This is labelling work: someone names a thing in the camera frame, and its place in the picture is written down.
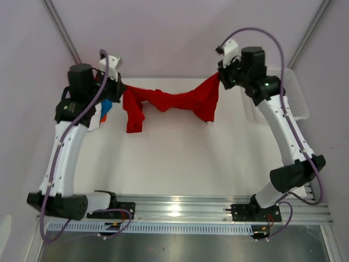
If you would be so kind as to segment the white t shirt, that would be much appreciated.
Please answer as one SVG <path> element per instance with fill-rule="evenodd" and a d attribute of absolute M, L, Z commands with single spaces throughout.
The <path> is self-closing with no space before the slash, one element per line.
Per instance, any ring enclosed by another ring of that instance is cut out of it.
<path fill-rule="evenodd" d="M 89 127 L 88 127 L 89 132 L 93 132 L 100 127 L 101 110 L 102 110 L 102 106 L 101 106 L 101 103 L 99 103 L 95 106 L 95 113 L 92 116 Z"/>

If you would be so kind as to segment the aluminium mounting rail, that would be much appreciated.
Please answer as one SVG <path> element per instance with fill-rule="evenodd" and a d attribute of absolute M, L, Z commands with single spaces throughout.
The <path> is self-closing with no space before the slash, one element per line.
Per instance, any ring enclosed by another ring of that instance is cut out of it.
<path fill-rule="evenodd" d="M 124 221 L 146 223 L 184 224 L 284 224 L 290 221 L 295 225 L 331 225 L 332 215 L 326 204 L 305 204 L 290 197 L 277 204 L 281 212 L 281 222 L 234 222 L 227 209 L 232 204 L 249 204 L 250 198 L 243 196 L 156 196 L 156 195 L 115 195 L 116 202 L 135 202 L 134 219 L 89 219 L 87 215 L 80 221 Z"/>

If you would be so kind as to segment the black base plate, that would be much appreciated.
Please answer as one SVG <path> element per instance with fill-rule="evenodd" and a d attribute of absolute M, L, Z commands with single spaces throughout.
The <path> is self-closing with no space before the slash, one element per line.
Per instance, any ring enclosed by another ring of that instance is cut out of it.
<path fill-rule="evenodd" d="M 118 202 L 115 207 L 110 206 L 106 211 L 88 213 L 89 219 L 129 219 L 128 211 L 131 219 L 134 219 L 136 209 L 135 202 Z"/>
<path fill-rule="evenodd" d="M 231 212 L 234 222 L 268 222 L 268 218 L 274 222 L 282 221 L 280 208 L 276 205 L 262 209 L 256 205 L 232 204 L 227 211 Z"/>

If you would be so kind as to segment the white plastic basket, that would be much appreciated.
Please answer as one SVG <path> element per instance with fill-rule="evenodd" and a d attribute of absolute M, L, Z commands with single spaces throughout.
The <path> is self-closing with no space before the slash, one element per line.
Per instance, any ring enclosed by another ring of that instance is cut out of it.
<path fill-rule="evenodd" d="M 277 76 L 281 79 L 280 67 L 268 67 L 268 76 Z M 309 118 L 309 108 L 306 103 L 302 88 L 299 84 L 295 72 L 290 68 L 284 68 L 284 88 L 285 94 L 288 98 L 288 104 L 290 110 L 296 121 L 305 120 Z M 259 124 L 267 124 L 265 117 L 261 114 L 260 110 L 254 106 L 253 101 L 248 101 L 251 108 L 252 119 Z"/>

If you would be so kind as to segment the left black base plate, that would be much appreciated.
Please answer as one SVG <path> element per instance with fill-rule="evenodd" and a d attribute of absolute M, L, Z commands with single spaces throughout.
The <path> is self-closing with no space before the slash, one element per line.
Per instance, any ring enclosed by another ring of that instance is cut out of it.
<path fill-rule="evenodd" d="M 118 202 L 115 207 L 110 206 L 106 211 L 88 213 L 89 219 L 129 219 L 128 211 L 131 219 L 134 219 L 136 209 L 135 202 Z"/>

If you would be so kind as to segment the blue t shirt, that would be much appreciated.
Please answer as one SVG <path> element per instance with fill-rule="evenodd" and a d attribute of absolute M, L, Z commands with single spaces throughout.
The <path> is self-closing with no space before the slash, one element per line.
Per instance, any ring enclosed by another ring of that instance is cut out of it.
<path fill-rule="evenodd" d="M 110 100 L 105 100 L 105 101 L 103 101 L 102 103 L 101 103 L 101 109 L 102 109 L 102 113 L 103 114 L 107 114 L 110 110 L 111 110 L 111 108 L 112 108 L 112 104 L 113 104 L 113 102 L 112 101 L 110 101 Z"/>

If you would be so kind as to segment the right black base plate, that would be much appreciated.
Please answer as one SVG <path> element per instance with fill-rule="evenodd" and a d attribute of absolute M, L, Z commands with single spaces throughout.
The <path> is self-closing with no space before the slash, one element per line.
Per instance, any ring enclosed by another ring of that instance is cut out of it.
<path fill-rule="evenodd" d="M 234 222 L 268 222 L 268 218 L 274 222 L 282 221 L 280 208 L 276 205 L 262 209 L 256 205 L 232 204 L 227 211 L 231 212 Z"/>

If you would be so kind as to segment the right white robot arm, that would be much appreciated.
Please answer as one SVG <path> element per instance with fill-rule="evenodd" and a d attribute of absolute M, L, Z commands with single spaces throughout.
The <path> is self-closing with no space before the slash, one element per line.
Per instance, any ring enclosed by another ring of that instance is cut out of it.
<path fill-rule="evenodd" d="M 233 43 L 218 47 L 216 52 L 223 56 L 218 72 L 224 88 L 244 88 L 265 117 L 280 150 L 283 166 L 271 170 L 270 182 L 250 198 L 249 214 L 259 221 L 286 195 L 311 182 L 326 160 L 323 155 L 316 155 L 305 141 L 288 107 L 281 78 L 267 74 L 261 47 L 239 49 Z"/>

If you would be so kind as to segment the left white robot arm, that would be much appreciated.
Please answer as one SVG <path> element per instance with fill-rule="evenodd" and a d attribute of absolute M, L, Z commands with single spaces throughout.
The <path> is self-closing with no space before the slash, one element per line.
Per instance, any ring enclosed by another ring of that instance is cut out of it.
<path fill-rule="evenodd" d="M 29 193 L 27 204 L 45 216 L 79 221 L 88 213 L 99 212 L 106 218 L 118 213 L 114 193 L 96 190 L 75 194 L 74 175 L 82 142 L 88 132 L 96 105 L 105 100 L 118 103 L 126 86 L 115 61 L 100 69 L 78 64 L 68 71 L 69 86 L 56 106 L 55 141 L 46 175 L 38 192 Z"/>

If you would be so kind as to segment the red t shirt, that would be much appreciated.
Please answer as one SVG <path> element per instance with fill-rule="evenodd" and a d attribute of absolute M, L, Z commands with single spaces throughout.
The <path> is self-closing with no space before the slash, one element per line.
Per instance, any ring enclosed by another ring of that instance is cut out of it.
<path fill-rule="evenodd" d="M 219 83 L 219 74 L 215 73 L 195 89 L 179 94 L 127 85 L 123 94 L 123 109 L 128 116 L 126 132 L 142 132 L 143 122 L 146 119 L 143 114 L 143 102 L 152 104 L 161 112 L 171 108 L 189 110 L 202 121 L 213 122 L 219 100 Z"/>

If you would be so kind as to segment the orange t shirt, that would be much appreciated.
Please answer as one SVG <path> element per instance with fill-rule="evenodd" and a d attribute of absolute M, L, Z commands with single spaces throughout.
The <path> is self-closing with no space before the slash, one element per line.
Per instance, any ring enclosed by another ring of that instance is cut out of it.
<path fill-rule="evenodd" d="M 107 115 L 104 115 L 104 116 L 101 118 L 100 123 L 105 122 L 105 121 L 106 121 L 106 119 L 107 119 Z"/>

